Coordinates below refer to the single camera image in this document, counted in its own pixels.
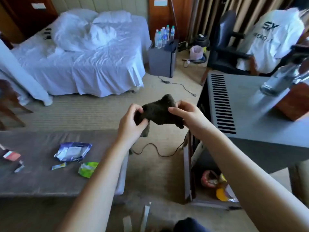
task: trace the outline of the striped curtain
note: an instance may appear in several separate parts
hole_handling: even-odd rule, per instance
[[[258,19],[266,12],[289,7],[293,0],[195,0],[188,38],[197,34],[208,35],[212,39],[215,27],[221,16],[228,10],[236,12],[234,31],[247,33]],[[230,45],[238,42],[231,39]]]

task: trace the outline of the dark pants knee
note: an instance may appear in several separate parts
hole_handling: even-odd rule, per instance
[[[210,232],[193,218],[186,218],[176,223],[174,232]]]

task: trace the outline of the purple plastic package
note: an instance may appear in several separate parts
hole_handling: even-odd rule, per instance
[[[60,144],[58,152],[54,157],[58,158],[60,161],[70,162],[70,161],[80,161],[83,160],[87,152],[92,147],[90,143],[82,142],[66,142]]]

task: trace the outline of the white bed sheet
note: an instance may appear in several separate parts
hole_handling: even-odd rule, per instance
[[[109,23],[117,37],[106,46],[87,52],[53,52],[51,39],[38,32],[12,50],[25,68],[52,95],[121,94],[144,86],[144,63],[151,44],[148,24],[132,15],[131,23]]]

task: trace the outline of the hand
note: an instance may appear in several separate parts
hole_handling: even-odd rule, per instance
[[[149,121],[143,119],[143,121],[136,125],[133,120],[136,111],[143,113],[143,108],[137,104],[131,104],[127,113],[121,118],[118,128],[117,140],[124,142],[125,145],[130,148],[136,142],[136,140],[141,136],[141,132],[146,128]]]
[[[184,124],[199,140],[202,140],[205,130],[215,128],[213,124],[207,120],[200,109],[191,103],[180,100],[176,103],[176,107],[169,107],[168,111],[183,118]]]

